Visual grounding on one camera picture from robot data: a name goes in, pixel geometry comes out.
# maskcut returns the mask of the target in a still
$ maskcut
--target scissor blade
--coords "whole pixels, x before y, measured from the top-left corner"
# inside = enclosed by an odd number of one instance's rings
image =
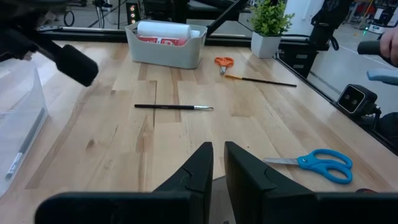
[[[289,164],[298,165],[297,159],[283,159],[283,158],[264,158],[263,162],[277,163],[277,164]]]

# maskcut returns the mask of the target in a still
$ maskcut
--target clear plastic container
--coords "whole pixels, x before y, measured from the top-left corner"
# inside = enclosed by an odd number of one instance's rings
[[[0,196],[8,189],[48,115],[33,62],[0,62]]]

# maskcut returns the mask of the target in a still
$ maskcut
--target paper towel roll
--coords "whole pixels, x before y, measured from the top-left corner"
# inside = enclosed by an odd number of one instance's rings
[[[138,24],[137,34],[148,37],[172,37],[187,40],[191,37],[191,27],[186,24],[141,21]]]

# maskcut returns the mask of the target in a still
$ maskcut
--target wooden table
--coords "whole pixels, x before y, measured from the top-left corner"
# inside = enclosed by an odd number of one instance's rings
[[[0,223],[32,223],[38,204],[59,192],[151,191],[205,141],[213,142],[214,178],[224,175],[224,142],[234,141],[260,159],[324,147],[353,160],[349,185],[273,166],[314,191],[398,189],[398,157],[274,59],[260,60],[247,48],[205,47],[199,67],[183,70],[133,62],[127,44],[72,44],[98,62],[100,73],[83,88],[34,55],[49,117],[0,198]],[[227,73],[298,87],[225,79],[215,56],[234,58]],[[134,103],[215,110],[135,109]]]

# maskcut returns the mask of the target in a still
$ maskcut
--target orange scissor handle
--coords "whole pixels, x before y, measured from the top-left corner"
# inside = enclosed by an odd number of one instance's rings
[[[214,62],[219,66],[231,67],[234,65],[234,60],[230,57],[217,57]]]

